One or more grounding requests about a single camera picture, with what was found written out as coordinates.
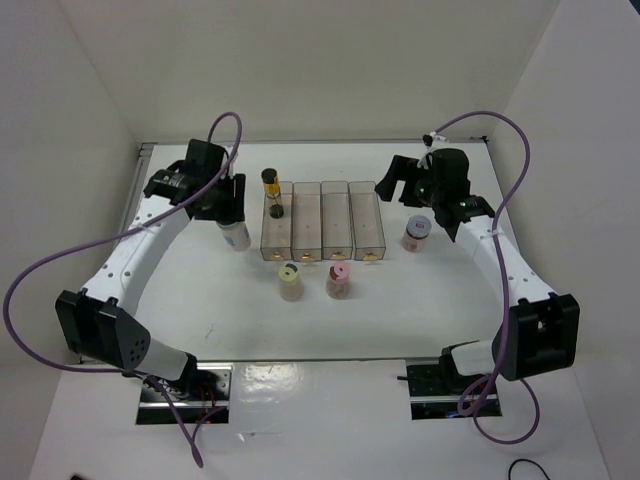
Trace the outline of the pink-lid spice jar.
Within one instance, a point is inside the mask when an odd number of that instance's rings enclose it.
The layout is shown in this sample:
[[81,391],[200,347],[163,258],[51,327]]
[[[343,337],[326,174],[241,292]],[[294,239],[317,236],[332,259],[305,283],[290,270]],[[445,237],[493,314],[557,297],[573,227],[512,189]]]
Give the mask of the pink-lid spice jar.
[[326,280],[327,294],[336,300],[344,299],[349,292],[350,269],[345,261],[334,262]]

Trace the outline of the gold-capped dark sauce bottle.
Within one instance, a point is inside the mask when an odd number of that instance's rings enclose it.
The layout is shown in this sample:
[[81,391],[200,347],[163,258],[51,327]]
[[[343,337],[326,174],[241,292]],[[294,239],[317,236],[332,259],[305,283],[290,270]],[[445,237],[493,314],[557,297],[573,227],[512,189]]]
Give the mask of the gold-capped dark sauce bottle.
[[284,206],[277,171],[274,168],[266,168],[261,172],[261,179],[270,217],[274,219],[282,218],[284,216]]

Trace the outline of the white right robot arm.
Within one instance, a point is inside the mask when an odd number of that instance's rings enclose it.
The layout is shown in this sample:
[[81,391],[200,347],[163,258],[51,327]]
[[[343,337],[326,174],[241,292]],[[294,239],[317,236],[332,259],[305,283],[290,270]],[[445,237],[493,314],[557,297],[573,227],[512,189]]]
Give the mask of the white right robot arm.
[[497,372],[521,380],[574,364],[580,307],[560,295],[527,264],[497,223],[489,203],[471,192],[469,159],[456,148],[439,148],[421,159],[396,155],[375,191],[391,201],[428,207],[436,223],[480,269],[506,309],[491,341],[465,342],[443,349],[438,381],[450,393],[463,391],[482,374]]

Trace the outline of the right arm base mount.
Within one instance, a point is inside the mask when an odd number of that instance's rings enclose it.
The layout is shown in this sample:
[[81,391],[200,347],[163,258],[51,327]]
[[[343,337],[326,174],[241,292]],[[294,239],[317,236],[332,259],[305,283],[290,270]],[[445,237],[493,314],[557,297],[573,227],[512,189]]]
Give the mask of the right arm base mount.
[[406,372],[396,377],[407,386],[414,421],[460,418],[458,401],[465,389],[480,378],[481,375],[449,376],[437,363],[408,363]]

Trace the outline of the silver-capped blue-label shaker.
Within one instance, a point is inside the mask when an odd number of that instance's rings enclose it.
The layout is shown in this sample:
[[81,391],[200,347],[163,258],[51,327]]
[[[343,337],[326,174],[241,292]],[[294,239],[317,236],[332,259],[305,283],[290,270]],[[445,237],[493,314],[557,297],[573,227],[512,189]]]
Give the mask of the silver-capped blue-label shaker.
[[218,227],[222,232],[224,240],[234,251],[242,252],[250,248],[251,237],[243,221],[232,224],[218,223]]

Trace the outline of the white-lid red-logo spice jar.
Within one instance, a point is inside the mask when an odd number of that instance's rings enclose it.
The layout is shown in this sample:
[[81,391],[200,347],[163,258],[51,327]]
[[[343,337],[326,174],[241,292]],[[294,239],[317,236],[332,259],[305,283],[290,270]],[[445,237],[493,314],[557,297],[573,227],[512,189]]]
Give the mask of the white-lid red-logo spice jar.
[[401,240],[403,248],[409,252],[421,251],[425,247],[431,229],[431,221],[426,216],[411,216],[407,221]]

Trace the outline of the yellow-lid spice jar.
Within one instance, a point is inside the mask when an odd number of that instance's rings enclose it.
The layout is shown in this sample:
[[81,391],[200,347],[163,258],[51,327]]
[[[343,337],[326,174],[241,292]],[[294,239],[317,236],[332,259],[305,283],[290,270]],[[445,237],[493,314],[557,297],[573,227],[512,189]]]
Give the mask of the yellow-lid spice jar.
[[278,274],[281,298],[290,302],[299,300],[304,293],[299,269],[293,263],[286,263],[280,267]]

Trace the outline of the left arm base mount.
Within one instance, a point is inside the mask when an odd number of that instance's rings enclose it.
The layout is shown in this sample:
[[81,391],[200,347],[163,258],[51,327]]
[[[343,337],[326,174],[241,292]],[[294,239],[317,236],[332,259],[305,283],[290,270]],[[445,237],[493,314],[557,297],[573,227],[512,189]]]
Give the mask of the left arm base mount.
[[[179,391],[165,380],[159,384],[172,400],[181,420],[186,425],[227,424],[230,413],[231,363],[200,362],[198,384],[189,392]],[[148,380],[141,386],[138,401],[137,425],[175,425],[176,419],[169,403]]]

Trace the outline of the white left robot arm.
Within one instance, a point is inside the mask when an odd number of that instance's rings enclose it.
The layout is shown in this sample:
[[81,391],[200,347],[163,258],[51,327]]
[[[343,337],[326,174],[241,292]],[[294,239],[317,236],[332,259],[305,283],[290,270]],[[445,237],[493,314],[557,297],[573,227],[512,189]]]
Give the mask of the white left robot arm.
[[138,322],[144,289],[171,243],[193,220],[213,221],[236,251],[251,245],[245,224],[245,175],[223,164],[228,151],[203,140],[157,171],[143,190],[130,226],[100,270],[78,292],[63,291],[55,303],[68,348],[127,373],[163,381],[176,399],[193,396],[207,376],[194,355],[152,338]]

